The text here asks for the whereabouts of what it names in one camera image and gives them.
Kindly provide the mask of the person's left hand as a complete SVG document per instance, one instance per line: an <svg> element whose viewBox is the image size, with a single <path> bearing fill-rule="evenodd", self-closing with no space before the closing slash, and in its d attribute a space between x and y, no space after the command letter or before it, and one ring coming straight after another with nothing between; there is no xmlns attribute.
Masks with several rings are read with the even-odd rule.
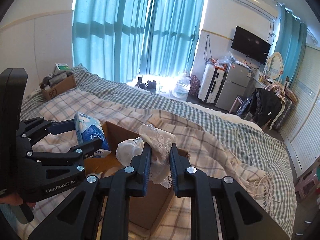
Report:
<svg viewBox="0 0 320 240"><path fill-rule="evenodd" d="M5 197L1 197L0 203L9 204L12 206L20 206L23 204L23 199L17 193L12 193Z"/></svg>

